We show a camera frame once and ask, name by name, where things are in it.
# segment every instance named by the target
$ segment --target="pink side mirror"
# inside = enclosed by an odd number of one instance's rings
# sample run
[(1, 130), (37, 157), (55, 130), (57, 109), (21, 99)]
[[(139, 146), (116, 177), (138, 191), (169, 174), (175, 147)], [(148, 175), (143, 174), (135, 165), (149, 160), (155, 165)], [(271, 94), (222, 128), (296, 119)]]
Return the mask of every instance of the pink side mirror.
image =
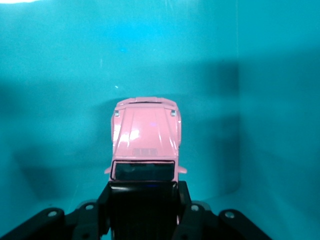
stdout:
[(108, 167), (106, 170), (104, 170), (104, 174), (109, 174), (111, 172), (111, 167)]
[(179, 174), (186, 174), (187, 173), (187, 169), (185, 169), (182, 166), (178, 166), (178, 173)]

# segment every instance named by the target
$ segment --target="pink toy car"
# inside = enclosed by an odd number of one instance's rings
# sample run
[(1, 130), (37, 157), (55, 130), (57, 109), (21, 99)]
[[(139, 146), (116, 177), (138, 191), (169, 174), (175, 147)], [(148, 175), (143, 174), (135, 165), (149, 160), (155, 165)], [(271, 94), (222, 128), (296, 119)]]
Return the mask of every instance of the pink toy car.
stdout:
[(109, 181), (177, 182), (181, 115), (174, 101), (136, 97), (118, 102), (111, 118)]

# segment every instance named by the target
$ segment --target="screw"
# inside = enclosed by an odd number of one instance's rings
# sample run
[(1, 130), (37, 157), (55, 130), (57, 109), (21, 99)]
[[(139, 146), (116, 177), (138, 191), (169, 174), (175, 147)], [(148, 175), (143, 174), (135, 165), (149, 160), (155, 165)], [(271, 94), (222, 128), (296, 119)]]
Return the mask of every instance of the screw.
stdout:
[(92, 204), (85, 206), (85, 210), (91, 210), (93, 208), (94, 208), (94, 206)]
[(55, 215), (57, 215), (58, 214), (58, 212), (57, 211), (51, 211), (51, 212), (49, 212), (48, 213), (48, 217), (54, 217)]
[(232, 211), (226, 211), (224, 215), (229, 219), (235, 218), (235, 214)]
[(199, 207), (197, 205), (192, 205), (191, 206), (191, 210), (195, 211), (195, 212), (198, 212), (199, 211)]

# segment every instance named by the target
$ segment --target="black windshield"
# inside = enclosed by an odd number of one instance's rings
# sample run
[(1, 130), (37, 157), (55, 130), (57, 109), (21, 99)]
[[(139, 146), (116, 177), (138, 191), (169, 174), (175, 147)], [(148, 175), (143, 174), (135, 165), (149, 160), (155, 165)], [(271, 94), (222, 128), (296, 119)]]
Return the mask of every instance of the black windshield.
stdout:
[(174, 170), (174, 163), (116, 163), (115, 180), (171, 181)]

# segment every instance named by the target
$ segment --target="teal plastic bin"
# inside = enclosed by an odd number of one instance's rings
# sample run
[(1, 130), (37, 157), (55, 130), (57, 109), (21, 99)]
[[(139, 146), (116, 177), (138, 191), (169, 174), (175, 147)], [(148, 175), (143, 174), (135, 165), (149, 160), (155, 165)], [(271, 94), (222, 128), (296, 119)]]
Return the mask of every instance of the teal plastic bin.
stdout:
[(0, 236), (98, 198), (116, 103), (157, 96), (192, 200), (320, 238), (320, 1), (1, 2)]

